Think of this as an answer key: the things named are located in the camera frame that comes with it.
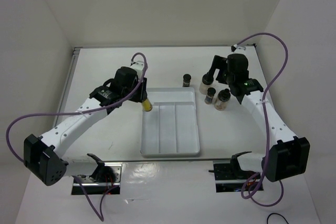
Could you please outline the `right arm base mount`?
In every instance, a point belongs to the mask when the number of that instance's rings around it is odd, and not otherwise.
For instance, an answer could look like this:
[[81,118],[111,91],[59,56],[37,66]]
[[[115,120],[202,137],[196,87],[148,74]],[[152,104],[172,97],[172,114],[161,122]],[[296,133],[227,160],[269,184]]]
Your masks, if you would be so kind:
[[241,192],[244,182],[255,172],[234,170],[229,159],[213,161],[208,172],[214,175],[217,193]]

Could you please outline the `round white powder shaker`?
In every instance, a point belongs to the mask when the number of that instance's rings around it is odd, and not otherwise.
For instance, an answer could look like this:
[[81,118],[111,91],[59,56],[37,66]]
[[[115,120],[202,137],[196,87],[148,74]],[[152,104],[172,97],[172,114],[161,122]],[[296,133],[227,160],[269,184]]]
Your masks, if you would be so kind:
[[200,93],[207,94],[207,90],[212,86],[213,82],[213,76],[211,76],[209,73],[204,74],[201,80],[201,84],[199,85]]

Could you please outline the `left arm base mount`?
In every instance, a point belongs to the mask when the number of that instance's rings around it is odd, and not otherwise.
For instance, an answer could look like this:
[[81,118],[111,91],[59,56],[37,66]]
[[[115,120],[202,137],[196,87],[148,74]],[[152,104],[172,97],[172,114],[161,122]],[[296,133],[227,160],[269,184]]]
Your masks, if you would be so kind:
[[72,184],[72,195],[84,195],[78,181],[82,184],[88,195],[119,195],[122,163],[105,163],[105,168],[93,175],[79,175]]

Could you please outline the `round brown spice shaker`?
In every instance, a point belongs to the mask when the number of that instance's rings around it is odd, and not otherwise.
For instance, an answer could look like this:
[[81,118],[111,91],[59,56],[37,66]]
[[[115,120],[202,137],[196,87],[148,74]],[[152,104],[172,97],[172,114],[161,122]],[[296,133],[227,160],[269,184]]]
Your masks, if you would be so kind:
[[231,93],[229,89],[221,90],[214,103],[215,109],[223,111],[226,109],[228,102],[230,101]]

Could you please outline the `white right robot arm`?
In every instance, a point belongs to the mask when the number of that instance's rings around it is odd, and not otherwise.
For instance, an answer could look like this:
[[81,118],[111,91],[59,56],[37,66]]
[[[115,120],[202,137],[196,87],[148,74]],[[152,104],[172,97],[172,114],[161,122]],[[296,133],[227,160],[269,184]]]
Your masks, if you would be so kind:
[[215,55],[203,79],[228,85],[231,94],[248,110],[269,140],[268,154],[250,151],[234,154],[230,160],[232,176],[242,178],[248,172],[264,173],[270,182],[276,182],[306,171],[309,141],[286,126],[259,81],[249,77],[245,55],[230,54],[226,58]]

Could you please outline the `small dark spice jar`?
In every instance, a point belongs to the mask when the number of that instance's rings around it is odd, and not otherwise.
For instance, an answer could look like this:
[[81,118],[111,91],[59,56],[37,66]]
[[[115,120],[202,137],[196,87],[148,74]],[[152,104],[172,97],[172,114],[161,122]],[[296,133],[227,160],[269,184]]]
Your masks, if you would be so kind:
[[212,88],[212,87],[208,88],[204,102],[206,104],[212,104],[215,93],[216,93],[215,88]]

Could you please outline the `black cap spice jar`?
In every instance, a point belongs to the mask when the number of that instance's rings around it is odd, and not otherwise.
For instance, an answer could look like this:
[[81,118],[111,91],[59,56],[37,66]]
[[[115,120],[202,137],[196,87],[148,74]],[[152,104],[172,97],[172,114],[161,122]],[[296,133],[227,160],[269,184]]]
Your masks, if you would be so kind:
[[190,74],[184,74],[183,75],[183,85],[182,87],[189,87],[191,83],[191,75]]

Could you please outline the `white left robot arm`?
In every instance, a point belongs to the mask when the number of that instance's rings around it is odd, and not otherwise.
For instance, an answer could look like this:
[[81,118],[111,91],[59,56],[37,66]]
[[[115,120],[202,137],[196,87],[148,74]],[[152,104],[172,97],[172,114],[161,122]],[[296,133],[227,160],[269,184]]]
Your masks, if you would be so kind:
[[95,88],[77,114],[66,118],[39,137],[31,134],[24,140],[24,165],[45,185],[51,186],[64,176],[87,176],[98,182],[112,171],[94,154],[84,158],[66,158],[67,149],[94,124],[104,119],[124,101],[145,104],[147,99],[146,67],[133,63],[119,68],[114,78]]

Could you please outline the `gold cap glass spray bottle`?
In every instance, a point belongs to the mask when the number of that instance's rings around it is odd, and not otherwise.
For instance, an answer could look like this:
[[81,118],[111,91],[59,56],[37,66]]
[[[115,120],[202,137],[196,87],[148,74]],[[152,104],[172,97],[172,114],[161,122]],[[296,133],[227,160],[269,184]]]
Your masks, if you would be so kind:
[[152,103],[148,98],[141,102],[142,109],[144,112],[150,112],[153,108]]

